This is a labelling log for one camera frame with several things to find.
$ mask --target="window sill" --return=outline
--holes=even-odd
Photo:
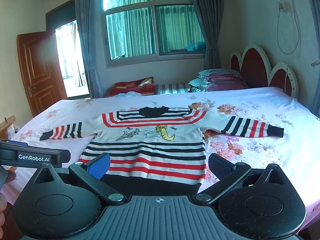
[[[181,60],[181,59],[204,59],[203,53],[187,53],[187,54],[174,54],[157,56],[156,54],[145,55],[141,57],[127,57],[109,61],[109,65],[106,68],[134,65],[146,62],[156,62],[165,60]]]

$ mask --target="black cuff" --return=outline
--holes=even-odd
[[[44,132],[40,137],[40,141],[45,141],[49,139],[52,135],[53,135],[53,130],[51,130],[50,132]]]
[[[276,126],[269,125],[267,129],[268,136],[283,137],[284,129]]]

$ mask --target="doorway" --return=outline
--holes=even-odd
[[[55,30],[59,63],[68,99],[89,98],[76,20]]]

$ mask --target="window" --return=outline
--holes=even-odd
[[[102,3],[109,66],[185,54],[203,56],[206,45],[192,0],[102,0]]]

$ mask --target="striped mattress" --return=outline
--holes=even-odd
[[[155,95],[188,93],[190,87],[187,83],[156,85]]]

